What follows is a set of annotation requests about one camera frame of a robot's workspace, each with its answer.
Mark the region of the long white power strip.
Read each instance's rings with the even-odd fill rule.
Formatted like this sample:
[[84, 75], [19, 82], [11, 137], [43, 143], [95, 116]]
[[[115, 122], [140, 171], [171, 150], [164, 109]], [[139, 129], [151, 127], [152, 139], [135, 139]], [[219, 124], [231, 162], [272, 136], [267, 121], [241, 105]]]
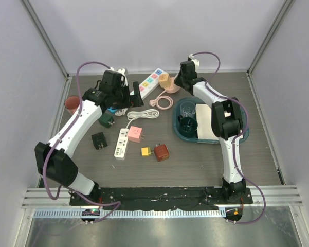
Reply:
[[159, 86], [159, 76], [163, 74], [166, 74], [166, 72], [157, 68], [139, 84], [139, 91], [142, 100], [148, 97]]

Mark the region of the pink round socket base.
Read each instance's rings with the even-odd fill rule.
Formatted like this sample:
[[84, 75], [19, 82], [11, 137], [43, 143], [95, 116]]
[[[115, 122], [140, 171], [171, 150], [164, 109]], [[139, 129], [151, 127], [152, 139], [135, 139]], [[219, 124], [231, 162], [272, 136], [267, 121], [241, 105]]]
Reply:
[[168, 87], [164, 87], [164, 90], [168, 93], [168, 94], [174, 94], [176, 92], [178, 92], [180, 90], [180, 87], [177, 86], [175, 83], [174, 83], [174, 79], [171, 78], [171, 82], [170, 82], [170, 85]]

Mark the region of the orange cube adapter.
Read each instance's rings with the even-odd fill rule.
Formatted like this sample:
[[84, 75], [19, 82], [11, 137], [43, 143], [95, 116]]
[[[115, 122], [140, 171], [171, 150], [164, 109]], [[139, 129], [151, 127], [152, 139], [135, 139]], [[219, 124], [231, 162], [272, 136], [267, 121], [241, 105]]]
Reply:
[[171, 85], [171, 77], [169, 74], [161, 74], [158, 79], [158, 83], [161, 88], [168, 88]]

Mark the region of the blue plug adapter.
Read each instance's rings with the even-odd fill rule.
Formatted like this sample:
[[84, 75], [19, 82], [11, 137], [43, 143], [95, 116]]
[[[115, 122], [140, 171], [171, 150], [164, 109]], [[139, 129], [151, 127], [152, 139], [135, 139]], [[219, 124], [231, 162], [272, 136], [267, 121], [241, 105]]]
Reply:
[[109, 110], [111, 113], [116, 113], [116, 112], [117, 112], [116, 109], [112, 109], [112, 108], [108, 108], [108, 110]]

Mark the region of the pink cube adapter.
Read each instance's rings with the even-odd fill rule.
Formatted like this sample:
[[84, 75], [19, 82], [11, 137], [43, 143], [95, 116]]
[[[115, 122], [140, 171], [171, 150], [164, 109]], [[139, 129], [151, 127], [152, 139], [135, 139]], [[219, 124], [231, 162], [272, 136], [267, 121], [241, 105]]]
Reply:
[[128, 140], [135, 143], [140, 143], [143, 138], [143, 129], [136, 126], [131, 126], [128, 132]]

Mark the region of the green dragon cube adapter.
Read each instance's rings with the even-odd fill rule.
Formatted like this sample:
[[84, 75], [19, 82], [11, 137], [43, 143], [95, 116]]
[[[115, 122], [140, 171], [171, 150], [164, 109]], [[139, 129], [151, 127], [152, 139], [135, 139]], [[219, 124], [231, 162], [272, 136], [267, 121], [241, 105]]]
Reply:
[[113, 116], [109, 113], [103, 113], [98, 122], [105, 128], [110, 128], [115, 123]]

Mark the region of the yellow usb plug adapter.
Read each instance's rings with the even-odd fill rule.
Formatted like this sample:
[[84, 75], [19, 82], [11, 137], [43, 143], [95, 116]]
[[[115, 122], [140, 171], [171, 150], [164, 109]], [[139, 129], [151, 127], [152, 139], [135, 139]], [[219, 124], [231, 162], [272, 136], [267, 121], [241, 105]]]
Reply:
[[143, 147], [141, 148], [141, 156], [142, 157], [148, 157], [151, 156], [151, 154], [154, 153], [154, 150], [151, 149], [150, 147]]

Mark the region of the black cube adapter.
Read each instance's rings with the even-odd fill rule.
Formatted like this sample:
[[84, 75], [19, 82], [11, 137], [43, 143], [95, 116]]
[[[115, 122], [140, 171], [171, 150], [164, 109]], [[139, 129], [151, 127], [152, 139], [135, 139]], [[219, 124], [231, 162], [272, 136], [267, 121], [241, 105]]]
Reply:
[[92, 142], [96, 150], [104, 149], [108, 146], [103, 132], [92, 135]]

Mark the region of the red carp cube adapter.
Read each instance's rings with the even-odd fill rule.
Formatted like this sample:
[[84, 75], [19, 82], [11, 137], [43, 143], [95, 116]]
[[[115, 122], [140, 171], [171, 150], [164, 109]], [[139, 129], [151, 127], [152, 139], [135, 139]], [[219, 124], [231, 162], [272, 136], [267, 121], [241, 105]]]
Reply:
[[154, 148], [154, 154], [158, 162], [162, 162], [169, 158], [169, 151], [165, 144], [159, 144]]

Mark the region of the small white usb power strip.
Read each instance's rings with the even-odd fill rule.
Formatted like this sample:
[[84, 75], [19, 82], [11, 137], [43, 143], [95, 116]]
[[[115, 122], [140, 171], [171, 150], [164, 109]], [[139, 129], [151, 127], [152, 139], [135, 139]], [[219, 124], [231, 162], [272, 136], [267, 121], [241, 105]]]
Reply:
[[117, 160], [124, 160], [129, 143], [128, 139], [129, 129], [122, 128], [119, 131], [118, 140], [116, 143], [114, 158]]

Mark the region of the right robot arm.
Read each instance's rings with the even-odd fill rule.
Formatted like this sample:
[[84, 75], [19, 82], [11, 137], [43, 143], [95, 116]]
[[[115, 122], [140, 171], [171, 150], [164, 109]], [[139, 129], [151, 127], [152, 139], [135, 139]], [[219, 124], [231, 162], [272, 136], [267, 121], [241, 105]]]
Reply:
[[238, 100], [228, 98], [213, 89], [209, 82], [197, 75], [198, 67], [197, 59], [182, 62], [174, 84], [201, 99], [211, 108], [211, 128], [220, 142], [223, 155], [222, 197], [227, 203], [234, 203], [246, 192], [239, 144], [248, 125], [243, 124]]

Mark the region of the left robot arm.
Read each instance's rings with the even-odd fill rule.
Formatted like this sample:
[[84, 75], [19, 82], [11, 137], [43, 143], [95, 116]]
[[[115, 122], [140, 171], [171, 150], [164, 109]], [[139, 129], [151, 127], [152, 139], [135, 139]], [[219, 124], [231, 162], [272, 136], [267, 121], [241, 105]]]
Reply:
[[38, 172], [45, 186], [47, 179], [51, 179], [81, 193], [81, 199], [87, 205], [98, 202], [98, 184], [79, 171], [72, 156], [83, 136], [108, 108], [143, 105], [137, 81], [133, 82], [133, 90], [131, 94], [125, 68], [108, 69], [97, 88], [90, 88], [79, 96], [79, 106], [65, 126], [48, 142], [39, 142], [35, 147]]

